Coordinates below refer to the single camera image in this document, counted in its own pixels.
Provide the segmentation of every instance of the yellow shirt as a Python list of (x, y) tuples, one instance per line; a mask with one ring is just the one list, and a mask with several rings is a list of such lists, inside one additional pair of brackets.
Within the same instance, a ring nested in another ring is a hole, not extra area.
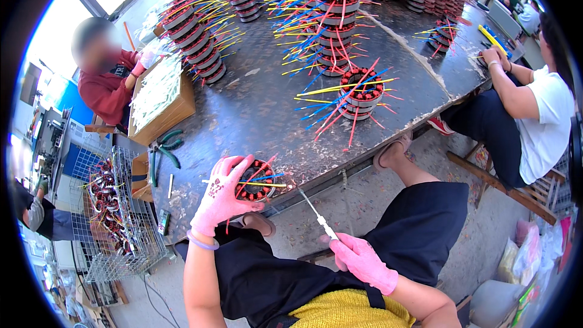
[(300, 318), (291, 328), (411, 328), (415, 318), (388, 296), (383, 299), (386, 310), (371, 308), (365, 290), (327, 292), (289, 313)]

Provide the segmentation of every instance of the hair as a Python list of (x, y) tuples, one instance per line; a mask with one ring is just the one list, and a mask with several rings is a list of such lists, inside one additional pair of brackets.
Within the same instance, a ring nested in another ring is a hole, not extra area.
[(550, 52), (553, 55), (554, 63), (557, 66), (557, 72), (567, 84), (573, 96), (575, 95), (573, 75), (569, 62), (567, 61), (567, 51), (560, 39), (558, 25), (551, 16), (541, 12), (540, 28), (543, 31), (544, 40), (549, 44)]
[(82, 21), (73, 33), (73, 42), (71, 43), (71, 52), (73, 55), (82, 53), (92, 40), (106, 32), (112, 26), (113, 23), (106, 18), (92, 17)]
[(530, 2), (535, 5), (536, 11), (540, 11), (539, 4), (537, 3), (536, 0), (530, 0)]

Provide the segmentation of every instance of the sandal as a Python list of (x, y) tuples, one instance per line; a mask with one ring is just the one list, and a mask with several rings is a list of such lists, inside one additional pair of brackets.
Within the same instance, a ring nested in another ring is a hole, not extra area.
[(263, 237), (271, 237), (275, 234), (275, 224), (273, 224), (272, 221), (268, 220), (267, 218), (265, 218), (261, 213), (258, 213), (256, 211), (251, 211), (248, 213), (245, 213), (244, 215), (241, 216), (241, 218), (239, 219), (241, 224), (243, 224), (243, 228), (250, 228), (247, 227), (247, 225), (245, 224), (245, 216), (246, 215), (252, 215), (253, 217), (257, 218), (257, 221), (264, 224), (263, 226), (261, 226), (261, 229), (259, 229), (258, 231), (261, 232), (261, 235)]
[(413, 132), (412, 131), (408, 131), (407, 133), (405, 133), (404, 135), (400, 136), (399, 138), (397, 138), (396, 140), (394, 140), (393, 142), (387, 144), (385, 147), (383, 147), (380, 151), (377, 152), (377, 154), (373, 157), (373, 166), (377, 171), (383, 171), (388, 169), (388, 167), (383, 167), (381, 166), (381, 164), (379, 163), (379, 160), (381, 158), (381, 156), (383, 155), (383, 153), (385, 153), (386, 150), (389, 149), (389, 147), (395, 143), (395, 142), (399, 142), (403, 145), (403, 153), (405, 153), (407, 151), (407, 149), (409, 149), (409, 146), (411, 145), (413, 139)]

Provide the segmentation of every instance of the wire cutters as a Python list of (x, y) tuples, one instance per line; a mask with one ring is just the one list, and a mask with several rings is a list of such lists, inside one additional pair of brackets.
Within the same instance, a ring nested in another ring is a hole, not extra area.
[(180, 169), (180, 162), (179, 159), (176, 158), (170, 151), (172, 149), (177, 149), (182, 145), (184, 142), (180, 138), (176, 138), (173, 142), (170, 142), (170, 139), (175, 135), (180, 135), (182, 133), (181, 129), (173, 130), (172, 132), (165, 135), (160, 141), (156, 140), (152, 142), (150, 145), (150, 150), (148, 151), (149, 162), (150, 162), (150, 180), (152, 181), (153, 187), (158, 187), (158, 183), (156, 180), (156, 152), (160, 151), (162, 154), (166, 155), (170, 158), (174, 167)]

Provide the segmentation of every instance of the green-handled pliers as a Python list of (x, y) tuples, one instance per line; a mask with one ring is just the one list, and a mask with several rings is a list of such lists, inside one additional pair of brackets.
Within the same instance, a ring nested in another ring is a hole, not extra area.
[(156, 180), (156, 152), (160, 151), (162, 154), (168, 156), (174, 167), (180, 169), (180, 162), (179, 159), (176, 158), (170, 151), (172, 149), (177, 149), (182, 145), (184, 142), (180, 138), (176, 138), (173, 142), (169, 142), (170, 139), (175, 135), (180, 135), (182, 133), (181, 129), (173, 130), (172, 132), (165, 135), (160, 141), (156, 140), (150, 144), (150, 150), (148, 151), (149, 162), (150, 162), (150, 180), (152, 181), (153, 187), (158, 187), (158, 183)]

